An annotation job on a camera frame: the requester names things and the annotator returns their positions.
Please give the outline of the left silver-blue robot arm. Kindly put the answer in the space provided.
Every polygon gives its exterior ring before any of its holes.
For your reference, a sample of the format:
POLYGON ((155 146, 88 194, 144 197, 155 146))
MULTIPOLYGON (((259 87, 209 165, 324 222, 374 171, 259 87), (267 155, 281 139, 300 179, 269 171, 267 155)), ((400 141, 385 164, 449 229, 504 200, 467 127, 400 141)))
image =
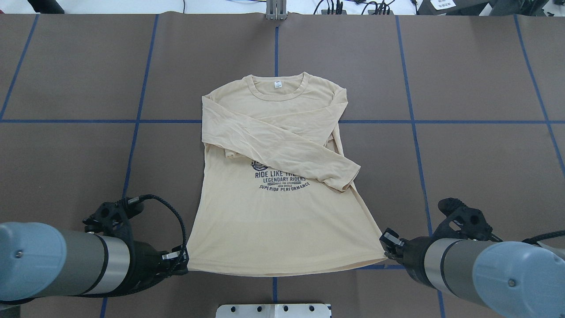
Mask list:
POLYGON ((0 239, 0 299, 6 304, 51 296, 129 295, 188 271, 184 247, 157 251, 130 237, 4 222, 0 239))

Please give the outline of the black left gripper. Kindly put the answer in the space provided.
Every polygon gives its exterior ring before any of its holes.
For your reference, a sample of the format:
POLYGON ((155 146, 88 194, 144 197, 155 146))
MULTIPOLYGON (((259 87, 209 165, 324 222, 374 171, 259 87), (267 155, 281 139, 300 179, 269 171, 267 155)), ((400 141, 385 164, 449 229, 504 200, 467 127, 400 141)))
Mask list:
POLYGON ((135 258, 128 291, 131 294, 151 288, 168 275, 186 275, 189 271, 186 247, 175 247, 169 253, 139 241, 134 241, 133 247, 135 258))

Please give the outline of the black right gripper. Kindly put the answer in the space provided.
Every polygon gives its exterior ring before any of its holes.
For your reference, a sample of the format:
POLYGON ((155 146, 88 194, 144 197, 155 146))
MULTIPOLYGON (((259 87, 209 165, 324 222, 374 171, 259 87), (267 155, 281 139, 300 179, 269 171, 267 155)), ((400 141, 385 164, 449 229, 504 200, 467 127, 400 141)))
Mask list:
POLYGON ((433 288, 425 269, 426 252, 432 244, 431 237, 417 237, 411 240, 400 238, 390 228, 387 228, 380 237, 383 244, 384 255, 390 260, 401 260, 408 275, 417 283, 433 288))

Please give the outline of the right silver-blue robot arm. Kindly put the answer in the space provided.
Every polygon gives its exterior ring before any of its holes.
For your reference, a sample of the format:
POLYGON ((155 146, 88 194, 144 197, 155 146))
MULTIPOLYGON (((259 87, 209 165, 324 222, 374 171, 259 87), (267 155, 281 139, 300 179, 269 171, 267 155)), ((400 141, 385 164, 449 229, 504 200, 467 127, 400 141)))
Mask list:
POLYGON ((463 238, 380 237, 388 258, 417 283, 490 308, 506 318, 562 318, 563 252, 545 244, 463 238))

